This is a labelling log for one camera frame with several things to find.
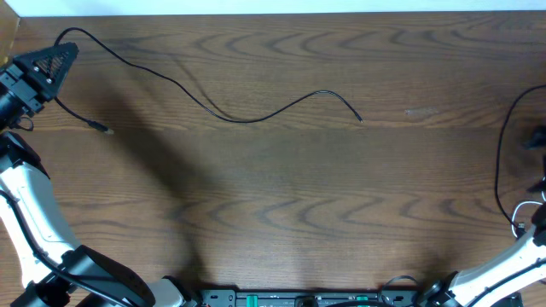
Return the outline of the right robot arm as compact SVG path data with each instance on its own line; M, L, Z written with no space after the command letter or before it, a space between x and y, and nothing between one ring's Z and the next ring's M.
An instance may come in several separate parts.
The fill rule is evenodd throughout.
M545 278L545 203L529 229L514 229L515 243L492 260L453 272L434 282L416 300L418 306L492 306Z

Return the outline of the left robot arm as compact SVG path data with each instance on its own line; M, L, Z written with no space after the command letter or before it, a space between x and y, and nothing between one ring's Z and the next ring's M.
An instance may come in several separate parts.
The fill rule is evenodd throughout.
M66 306L77 289L83 306L183 306L189 295L171 278L147 283L83 245L61 214L39 155L20 123L54 100L76 60L75 43L18 55L1 69L1 219L17 252L25 291L15 306Z

